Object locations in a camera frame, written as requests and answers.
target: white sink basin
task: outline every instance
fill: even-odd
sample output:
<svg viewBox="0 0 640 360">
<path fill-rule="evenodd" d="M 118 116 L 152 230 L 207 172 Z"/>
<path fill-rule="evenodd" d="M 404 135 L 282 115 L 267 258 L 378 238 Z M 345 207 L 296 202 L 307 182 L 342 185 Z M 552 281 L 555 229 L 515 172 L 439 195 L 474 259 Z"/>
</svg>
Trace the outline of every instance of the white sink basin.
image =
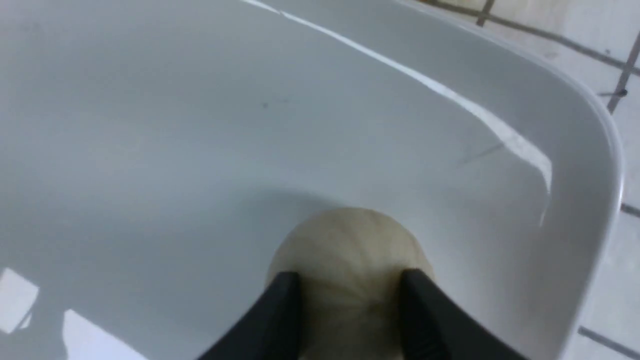
<svg viewBox="0 0 640 360">
<path fill-rule="evenodd" d="M 289 230 L 363 206 L 559 358 L 620 204 L 602 105 L 428 10 L 267 1 L 0 5 L 0 357 L 194 359 Z"/>
</svg>

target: grout line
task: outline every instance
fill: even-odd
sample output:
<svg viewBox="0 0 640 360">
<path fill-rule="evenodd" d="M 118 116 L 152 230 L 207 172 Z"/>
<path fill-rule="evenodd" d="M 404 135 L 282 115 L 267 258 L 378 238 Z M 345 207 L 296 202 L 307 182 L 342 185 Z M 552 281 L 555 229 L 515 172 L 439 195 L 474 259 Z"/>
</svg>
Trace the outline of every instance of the grout line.
<svg viewBox="0 0 640 360">
<path fill-rule="evenodd" d="M 617 343 L 605 336 L 600 335 L 599 333 L 593 331 L 593 330 L 589 330 L 584 326 L 580 326 L 580 328 L 578 329 L 578 334 L 584 336 L 585 338 L 589 338 L 595 342 L 597 342 L 598 344 L 601 344 L 605 347 L 608 347 L 609 349 L 622 354 L 626 357 L 628 357 L 629 359 L 633 359 L 633 360 L 640 360 L 640 352 L 636 352 L 631 350 L 630 348 Z"/>
<path fill-rule="evenodd" d="M 623 213 L 632 215 L 634 217 L 640 218 L 640 209 L 638 209 L 635 206 L 625 204 L 624 202 L 622 203 L 622 206 L 620 206 L 620 211 L 622 211 Z"/>
<path fill-rule="evenodd" d="M 625 97 L 629 94 L 627 89 L 622 89 L 618 92 L 599 92 L 598 96 L 617 96 L 617 97 Z"/>
<path fill-rule="evenodd" d="M 487 16 L 489 16 L 489 13 L 491 13 L 493 4 L 495 4 L 495 0 L 486 0 L 486 3 L 484 3 L 484 8 L 482 8 L 482 12 L 480 13 L 480 16 L 478 16 L 476 25 L 480 26 L 481 28 L 484 26 L 484 22 L 486 22 Z"/>
<path fill-rule="evenodd" d="M 627 86 L 627 82 L 629 81 L 629 76 L 631 75 L 631 70 L 634 68 L 636 61 L 638 60 L 638 55 L 640 54 L 640 33 L 636 37 L 636 42 L 634 42 L 634 46 L 631 48 L 631 52 L 629 53 L 629 59 L 627 59 L 627 64 L 625 68 L 622 70 L 622 74 L 620 74 L 620 79 L 618 80 L 618 85 L 616 85 L 616 91 L 620 92 L 625 89 Z M 607 109 L 609 112 L 613 114 L 618 107 L 618 103 L 620 102 L 620 98 L 614 96 L 609 100 L 607 105 Z"/>
<path fill-rule="evenodd" d="M 476 16 L 476 17 L 482 16 L 482 12 L 478 10 L 465 8 L 464 6 L 441 3 L 440 0 L 418 0 L 418 1 L 425 3 L 427 5 L 431 5 L 435 8 L 448 10 L 450 12 L 461 13 L 464 15 L 470 15 L 470 16 Z M 536 35 L 541 38 L 546 38 L 547 40 L 551 40 L 553 42 L 557 42 L 558 44 L 568 47 L 580 54 L 589 56 L 592 59 L 598 60 L 607 65 L 613 66 L 617 69 L 625 70 L 628 68 L 627 63 L 625 63 L 624 61 L 620 61 L 606 54 L 599 53 L 598 51 L 595 51 L 586 46 L 580 45 L 577 42 L 574 42 L 573 40 L 570 40 L 569 38 L 566 38 L 562 35 L 551 33 L 549 31 L 544 31 L 542 29 L 534 28 L 532 26 L 526 26 L 518 22 L 507 20 L 505 18 L 498 17 L 491 14 L 486 14 L 484 16 L 488 21 L 495 22 L 496 24 L 500 24 L 508 28 L 523 31 L 525 33 Z M 633 75 L 640 76 L 640 69 L 637 67 L 631 66 L 630 73 Z"/>
</svg>

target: tile floor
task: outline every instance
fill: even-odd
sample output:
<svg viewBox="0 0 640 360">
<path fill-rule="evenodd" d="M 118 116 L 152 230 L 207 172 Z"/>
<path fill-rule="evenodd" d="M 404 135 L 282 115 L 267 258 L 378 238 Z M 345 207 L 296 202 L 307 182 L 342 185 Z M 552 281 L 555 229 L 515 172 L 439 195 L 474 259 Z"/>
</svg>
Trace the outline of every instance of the tile floor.
<svg viewBox="0 0 640 360">
<path fill-rule="evenodd" d="M 640 360 L 640 0 L 422 2 L 546 58 L 612 112 L 627 157 L 624 205 L 565 360 Z"/>
</svg>

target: white tile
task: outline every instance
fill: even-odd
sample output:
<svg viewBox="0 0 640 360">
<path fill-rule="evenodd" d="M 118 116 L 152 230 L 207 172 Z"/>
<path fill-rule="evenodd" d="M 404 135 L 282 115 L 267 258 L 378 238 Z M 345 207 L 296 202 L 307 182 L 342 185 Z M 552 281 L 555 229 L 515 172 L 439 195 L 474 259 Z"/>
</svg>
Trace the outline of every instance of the white tile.
<svg viewBox="0 0 640 360">
<path fill-rule="evenodd" d="M 613 118 L 620 132 L 626 157 L 624 201 L 640 207 L 640 78 L 638 76 L 631 75 L 627 90 L 628 95 L 620 99 Z"/>
<path fill-rule="evenodd" d="M 628 360 L 628 358 L 576 334 L 569 342 L 563 360 Z"/>
<path fill-rule="evenodd" d="M 487 22 L 484 27 L 488 31 L 543 57 L 595 93 L 612 92 L 616 88 L 621 71 L 612 66 L 576 53 L 563 45 L 522 31 L 492 22 Z M 609 98 L 600 98 L 605 104 L 609 101 Z"/>
<path fill-rule="evenodd" d="M 495 0 L 491 14 L 558 33 L 572 0 Z"/>
<path fill-rule="evenodd" d="M 440 0 L 441 3 L 462 6 L 473 10 L 482 10 L 486 0 Z"/>
<path fill-rule="evenodd" d="M 492 15 L 563 35 L 621 61 L 640 31 L 638 0 L 496 0 Z"/>
<path fill-rule="evenodd" d="M 571 0 L 564 36 L 626 61 L 640 31 L 638 0 Z"/>
<path fill-rule="evenodd" d="M 441 0 L 440 2 L 445 4 L 462 6 L 464 8 L 470 8 L 472 10 L 481 10 L 482 7 L 484 6 L 484 1 L 485 0 Z M 464 20 L 466 22 L 472 22 L 474 24 L 478 20 L 477 16 L 471 16 L 463 13 L 444 10 L 443 8 L 439 8 L 437 6 L 431 6 L 419 0 L 416 0 L 416 4 L 414 6 L 428 6 L 430 8 L 434 8 L 437 12 L 440 12 L 443 16 L 454 17 L 459 20 Z"/>
<path fill-rule="evenodd" d="M 580 323 L 640 350 L 640 218 L 621 213 Z"/>
</svg>

